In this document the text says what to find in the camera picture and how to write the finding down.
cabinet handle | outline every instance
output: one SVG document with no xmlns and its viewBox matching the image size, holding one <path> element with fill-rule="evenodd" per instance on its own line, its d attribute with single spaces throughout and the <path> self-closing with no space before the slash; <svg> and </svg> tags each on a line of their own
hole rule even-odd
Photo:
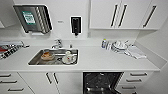
<svg viewBox="0 0 168 94">
<path fill-rule="evenodd" d="M 138 79 L 138 80 L 128 80 L 128 79 L 126 79 L 126 81 L 127 81 L 127 82 L 142 82 L 141 79 Z"/>
<path fill-rule="evenodd" d="M 147 73 L 143 73 L 143 74 L 133 74 L 130 73 L 131 76 L 147 76 Z"/>
<path fill-rule="evenodd" d="M 58 80 L 57 80 L 57 77 L 56 77 L 55 73 L 54 73 L 54 78 L 55 78 L 55 81 L 56 81 L 57 84 L 58 84 Z"/>
<path fill-rule="evenodd" d="M 23 91 L 24 88 L 18 88 L 18 89 L 8 89 L 8 91 Z"/>
<path fill-rule="evenodd" d="M 133 86 L 133 87 L 122 87 L 122 89 L 136 89 L 136 87 L 135 86 Z"/>
<path fill-rule="evenodd" d="M 48 76 L 48 73 L 46 73 L 46 76 L 47 76 L 47 78 L 48 78 L 48 81 L 50 82 L 50 84 L 52 83 L 52 81 L 51 81 L 51 79 L 49 78 L 49 76 Z"/>
<path fill-rule="evenodd" d="M 0 84 L 2 83 L 17 83 L 17 81 L 0 81 Z"/>
<path fill-rule="evenodd" d="M 114 23 L 114 19 L 115 19 L 116 11 L 117 11 L 117 6 L 118 6 L 118 5 L 115 5 L 115 10 L 114 10 L 113 20 L 112 20 L 111 26 L 113 26 L 113 23 Z"/>
<path fill-rule="evenodd" d="M 150 18 L 152 17 L 152 14 L 154 13 L 155 9 L 156 9 L 156 6 L 153 6 L 152 11 L 148 16 L 148 19 L 146 20 L 145 24 L 143 25 L 143 28 L 146 27 L 146 25 L 148 24 L 148 22 L 149 22 Z"/>
<path fill-rule="evenodd" d="M 11 76 L 11 74 L 0 75 L 0 77 L 10 77 L 10 76 Z"/>
<path fill-rule="evenodd" d="M 121 23 L 122 23 L 122 20 L 124 18 L 124 14 L 125 14 L 126 8 L 127 8 L 127 5 L 124 5 L 124 10 L 123 10 L 123 13 L 122 13 L 122 16 L 121 16 L 120 24 L 118 26 L 121 26 Z"/>
</svg>

white cabinet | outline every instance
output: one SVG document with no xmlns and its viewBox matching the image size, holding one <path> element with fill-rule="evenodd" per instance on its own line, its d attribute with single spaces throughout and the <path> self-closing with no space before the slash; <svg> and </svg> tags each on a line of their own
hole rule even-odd
<svg viewBox="0 0 168 94">
<path fill-rule="evenodd" d="M 18 20 L 13 5 L 13 0 L 0 0 L 0 28 L 17 23 Z"/>
<path fill-rule="evenodd" d="M 83 94 L 82 73 L 56 73 L 60 94 Z"/>
<path fill-rule="evenodd" d="M 160 29 L 168 17 L 168 0 L 152 0 L 140 29 Z"/>
<path fill-rule="evenodd" d="M 151 0 L 91 0 L 91 29 L 138 29 Z"/>
<path fill-rule="evenodd" d="M 18 73 L 0 73 L 0 94 L 33 94 Z"/>
<path fill-rule="evenodd" d="M 116 90 L 122 94 L 132 94 L 141 87 L 153 72 L 124 72 Z"/>
<path fill-rule="evenodd" d="M 35 94 L 59 94 L 53 73 L 19 73 Z"/>
<path fill-rule="evenodd" d="M 90 28 L 114 28 L 120 3 L 121 0 L 91 0 Z"/>
<path fill-rule="evenodd" d="M 82 73 L 19 73 L 35 94 L 83 94 Z"/>
</svg>

sink basin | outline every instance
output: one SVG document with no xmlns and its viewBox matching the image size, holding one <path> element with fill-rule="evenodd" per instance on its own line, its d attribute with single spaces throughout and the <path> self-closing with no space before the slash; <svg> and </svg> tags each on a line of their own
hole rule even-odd
<svg viewBox="0 0 168 94">
<path fill-rule="evenodd" d="M 54 55 L 54 59 L 42 60 L 41 56 L 46 51 L 49 51 L 49 53 L 52 53 Z M 69 64 L 64 63 L 62 61 L 62 58 L 65 56 L 65 53 L 67 51 L 70 51 L 71 54 L 73 54 L 76 58 L 75 61 Z M 44 49 L 44 50 L 40 50 L 28 64 L 29 65 L 75 65 L 77 64 L 77 60 L 78 60 L 78 50 L 77 49 L 70 49 L 70 50 L 69 49 L 57 49 L 57 50 Z"/>
</svg>

drawer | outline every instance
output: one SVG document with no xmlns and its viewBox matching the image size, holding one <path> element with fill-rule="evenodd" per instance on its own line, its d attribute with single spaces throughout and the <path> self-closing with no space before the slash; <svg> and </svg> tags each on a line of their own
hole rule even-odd
<svg viewBox="0 0 168 94">
<path fill-rule="evenodd" d="M 153 72 L 124 72 L 119 84 L 143 84 Z"/>
<path fill-rule="evenodd" d="M 121 94 L 132 94 L 135 93 L 136 86 L 134 85 L 118 85 L 116 90 Z"/>
<path fill-rule="evenodd" d="M 9 73 L 9 72 L 0 72 L 0 80 L 7 80 L 7 79 L 18 79 L 20 78 L 17 73 Z"/>
<path fill-rule="evenodd" d="M 0 94 L 33 94 L 18 73 L 0 73 Z"/>
<path fill-rule="evenodd" d="M 26 85 L 0 85 L 0 94 L 33 94 Z"/>
</svg>

bottle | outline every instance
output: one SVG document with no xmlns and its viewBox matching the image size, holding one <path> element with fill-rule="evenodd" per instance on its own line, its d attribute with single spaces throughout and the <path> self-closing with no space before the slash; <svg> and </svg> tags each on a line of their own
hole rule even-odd
<svg viewBox="0 0 168 94">
<path fill-rule="evenodd" d="M 102 48 L 105 48 L 106 47 L 106 39 L 103 39 L 103 41 L 102 41 Z"/>
</svg>

